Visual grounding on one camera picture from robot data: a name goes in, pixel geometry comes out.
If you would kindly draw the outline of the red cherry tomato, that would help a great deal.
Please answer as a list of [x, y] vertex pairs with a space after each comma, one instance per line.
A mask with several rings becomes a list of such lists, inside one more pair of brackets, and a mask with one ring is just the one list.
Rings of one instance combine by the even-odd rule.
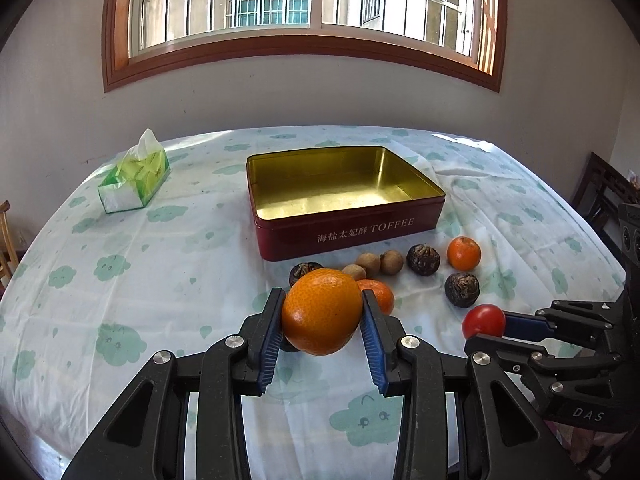
[[479, 304], [465, 315], [462, 334], [465, 339], [483, 334], [502, 337], [506, 331], [506, 315], [494, 304]]

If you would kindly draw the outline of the small orange tangerine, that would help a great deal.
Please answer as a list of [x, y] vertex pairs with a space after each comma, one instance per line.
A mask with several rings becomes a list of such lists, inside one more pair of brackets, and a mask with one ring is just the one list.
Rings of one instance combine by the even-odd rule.
[[390, 315], [393, 312], [395, 295], [385, 283], [366, 278], [365, 280], [357, 281], [357, 284], [361, 290], [370, 290], [374, 293], [378, 307], [384, 314]]

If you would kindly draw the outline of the dark wrinkled passion fruit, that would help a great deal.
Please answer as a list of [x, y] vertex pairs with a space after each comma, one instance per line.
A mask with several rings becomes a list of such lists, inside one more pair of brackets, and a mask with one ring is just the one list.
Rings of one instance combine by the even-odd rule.
[[416, 244], [409, 248], [406, 263], [415, 274], [430, 276], [439, 269], [440, 255], [432, 246]]
[[472, 307], [480, 296], [480, 282], [471, 273], [451, 274], [445, 281], [445, 295], [458, 308]]

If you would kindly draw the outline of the large orange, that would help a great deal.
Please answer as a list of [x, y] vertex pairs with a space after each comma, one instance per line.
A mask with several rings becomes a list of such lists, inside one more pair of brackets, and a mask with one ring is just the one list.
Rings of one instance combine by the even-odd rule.
[[283, 335], [299, 351], [328, 356], [346, 346], [361, 315], [362, 293], [353, 278], [337, 270], [313, 270], [286, 294]]

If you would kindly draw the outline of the small dark fruit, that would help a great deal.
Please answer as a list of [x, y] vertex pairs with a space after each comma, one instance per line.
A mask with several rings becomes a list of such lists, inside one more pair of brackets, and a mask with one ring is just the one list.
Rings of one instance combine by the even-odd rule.
[[290, 274], [288, 274], [288, 284], [290, 286], [293, 286], [300, 278], [302, 278], [306, 274], [314, 270], [320, 270], [322, 268], [322, 264], [318, 262], [306, 261], [296, 263], [296, 265], [292, 267]]

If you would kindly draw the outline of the dark wooden chair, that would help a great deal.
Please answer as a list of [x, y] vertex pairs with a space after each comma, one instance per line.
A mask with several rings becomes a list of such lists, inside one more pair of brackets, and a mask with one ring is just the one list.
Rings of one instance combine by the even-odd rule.
[[584, 218], [610, 253], [623, 263], [628, 237], [620, 230], [620, 204], [638, 204], [639, 191], [613, 166], [592, 152], [582, 172], [570, 206]]

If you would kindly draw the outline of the cloud-print white tablecloth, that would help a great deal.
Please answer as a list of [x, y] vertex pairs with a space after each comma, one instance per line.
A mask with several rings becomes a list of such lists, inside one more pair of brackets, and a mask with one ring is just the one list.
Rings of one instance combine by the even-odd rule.
[[[313, 256], [341, 269], [362, 252], [435, 247], [444, 261], [390, 278], [394, 315], [462, 356], [464, 311], [444, 294], [446, 246], [480, 244], [480, 302], [533, 313], [553, 299], [615, 300], [624, 270], [548, 184], [487, 142], [373, 127], [228, 130], [166, 143], [171, 173], [149, 207], [104, 214], [87, 178], [38, 234], [1, 300], [1, 406], [63, 458], [157, 350], [206, 350], [288, 288], [294, 261], [262, 260], [245, 164], [258, 153], [382, 145], [446, 192], [435, 231]], [[371, 380], [358, 332], [319, 358], [280, 353], [260, 398], [243, 398], [253, 479], [391, 479], [401, 399]]]

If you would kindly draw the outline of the brown longan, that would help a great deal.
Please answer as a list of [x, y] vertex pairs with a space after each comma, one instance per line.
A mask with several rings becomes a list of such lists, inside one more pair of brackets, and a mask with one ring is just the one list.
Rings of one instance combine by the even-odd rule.
[[373, 252], [363, 252], [358, 256], [355, 263], [366, 271], [367, 278], [374, 278], [380, 273], [381, 257]]
[[390, 249], [380, 257], [380, 272], [385, 275], [397, 275], [404, 267], [405, 257], [398, 250]]
[[365, 280], [367, 278], [367, 270], [357, 263], [344, 266], [342, 272], [353, 278], [355, 281]]

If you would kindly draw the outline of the green tissue pack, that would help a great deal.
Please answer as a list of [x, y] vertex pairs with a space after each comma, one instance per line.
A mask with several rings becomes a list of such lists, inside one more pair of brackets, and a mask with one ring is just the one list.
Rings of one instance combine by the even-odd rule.
[[151, 129], [107, 171], [98, 186], [107, 214], [144, 208], [162, 186], [170, 171], [163, 145]]

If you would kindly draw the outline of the red toffee tin box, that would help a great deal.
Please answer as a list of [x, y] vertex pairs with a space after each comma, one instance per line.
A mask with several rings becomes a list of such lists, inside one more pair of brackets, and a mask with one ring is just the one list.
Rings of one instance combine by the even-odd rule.
[[381, 145], [250, 156], [248, 196], [268, 261], [334, 252], [434, 229], [446, 192]]

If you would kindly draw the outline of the wooden-framed window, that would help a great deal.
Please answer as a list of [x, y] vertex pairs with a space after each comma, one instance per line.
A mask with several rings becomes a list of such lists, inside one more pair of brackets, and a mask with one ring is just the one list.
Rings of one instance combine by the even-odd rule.
[[397, 63], [501, 86], [506, 0], [104, 0], [103, 87], [269, 55]]

